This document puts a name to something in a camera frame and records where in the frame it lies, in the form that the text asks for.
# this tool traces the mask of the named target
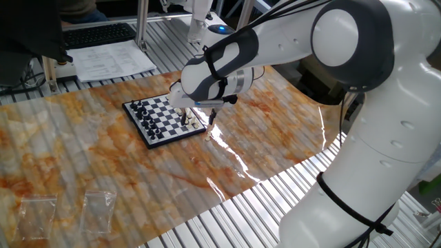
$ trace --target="black cable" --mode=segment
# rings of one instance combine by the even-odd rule
[[[262,75],[260,75],[257,79],[261,78],[261,77],[263,76],[264,73],[265,73],[265,66],[263,66],[263,72],[262,72]]]
[[[268,12],[266,12],[265,14],[263,14],[260,18],[257,18],[257,20],[255,20],[252,23],[250,23],[250,24],[246,25],[245,27],[241,28],[241,30],[244,29],[244,28],[254,28],[257,25],[260,25],[260,24],[268,21],[270,16],[273,15],[275,12],[283,9],[284,7],[290,5],[291,3],[294,3],[296,1],[297,0],[289,0],[289,1],[286,1],[286,2],[284,2],[282,4],[280,4],[277,7],[274,7],[273,9],[271,9]]]
[[[32,76],[31,79],[35,78],[36,76],[41,76],[42,74],[43,73],[36,74],[36,75]],[[43,80],[38,85],[36,85],[34,87],[24,88],[22,90],[13,90],[16,87],[19,87],[21,85],[24,86],[25,82],[19,83],[19,84],[15,85],[15,86],[9,87],[8,89],[0,91],[0,96],[5,96],[5,95],[9,95],[9,94],[26,93],[26,92],[30,92],[30,91],[36,90],[36,89],[40,88],[46,82],[46,79],[43,78]]]
[[[302,11],[310,10],[310,9],[312,9],[312,8],[315,8],[315,7],[321,6],[321,5],[323,5],[323,4],[329,3],[330,1],[333,1],[333,0],[324,1],[324,2],[319,3],[319,4],[316,4],[316,5],[314,5],[314,6],[311,6],[311,7],[308,7],[308,8],[304,8],[304,9],[302,9],[302,10],[298,10],[298,11],[295,11],[295,12],[291,12],[291,13],[288,13],[288,14],[282,14],[282,15],[280,15],[280,16],[274,17],[272,20],[274,20],[274,19],[278,19],[278,18],[282,18],[282,17],[287,17],[287,16],[289,16],[289,15],[296,14],[296,13],[299,13],[299,12],[302,12]]]
[[[294,6],[291,6],[291,7],[288,7],[288,8],[285,8],[284,10],[281,10],[280,12],[277,12],[276,14],[274,14],[273,16],[271,16],[270,18],[269,18],[269,20],[274,20],[274,19],[276,19],[276,18],[279,18],[279,17],[281,17],[282,15],[284,15],[284,14],[293,14],[293,13],[289,13],[289,12],[291,12],[291,11],[293,11],[293,10],[297,10],[298,8],[301,8],[301,7],[304,7],[304,6],[308,6],[309,4],[312,4],[312,3],[315,3],[315,2],[318,2],[318,1],[320,1],[320,0],[308,0],[308,1],[304,1],[304,2],[302,2],[302,3],[299,3],[299,4],[296,4],[296,5],[294,5]]]
[[[438,241],[438,239],[440,238],[440,236],[441,236],[441,231],[438,233],[438,235],[436,236],[435,240],[433,241],[433,243],[430,245],[429,248],[432,248],[432,247],[435,245],[436,241]]]
[[[340,148],[342,147],[342,125],[343,125],[343,108],[345,106],[345,97],[346,97],[346,92],[343,95],[343,100],[342,100],[342,106],[340,108],[340,124],[338,126],[338,130],[340,131],[338,133],[338,135],[340,135]]]
[[[22,83],[26,83],[26,82],[28,82],[29,80],[31,80],[31,79],[35,79],[36,77],[41,76],[41,75],[44,75],[44,72],[37,73],[37,74],[35,74],[34,76],[27,76],[27,77],[25,78],[25,80],[24,80]]]

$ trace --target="chess piece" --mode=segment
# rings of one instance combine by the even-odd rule
[[[209,140],[210,140],[210,135],[212,135],[212,133],[211,133],[211,132],[208,132],[208,133],[207,133],[207,136],[205,137],[205,140],[206,140],[206,141],[209,141]]]
[[[135,104],[135,101],[132,100],[132,103],[130,103],[130,107],[131,107],[132,109],[134,109],[135,107],[137,107],[136,104]]]
[[[182,116],[182,114],[183,114],[180,108],[176,108],[176,109],[174,109],[174,111],[175,111],[179,116]]]
[[[138,117],[138,120],[141,120],[143,118],[143,113],[141,111],[138,111],[136,113],[136,117]]]

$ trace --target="chessboard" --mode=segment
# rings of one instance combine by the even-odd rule
[[[201,120],[190,108],[186,109],[185,123],[181,125],[183,113],[180,109],[170,106],[166,94],[123,103],[123,109],[148,149],[200,134],[206,130]]]

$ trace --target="black chess piece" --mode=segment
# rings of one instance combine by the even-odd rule
[[[143,119],[143,113],[141,111],[138,111],[136,113],[136,117],[138,117],[138,120],[142,120]]]

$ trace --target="metal frame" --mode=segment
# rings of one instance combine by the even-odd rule
[[[249,17],[254,8],[254,0],[245,0],[243,3],[242,12],[240,13],[239,22],[237,23],[237,29],[239,30],[245,27],[249,22]]]
[[[147,41],[145,41],[145,27],[147,25],[148,10],[149,0],[139,0],[135,42],[143,52],[147,51]]]
[[[46,77],[46,85],[51,94],[59,94],[60,89],[57,84],[57,77],[55,76],[55,60],[42,56],[44,75]]]

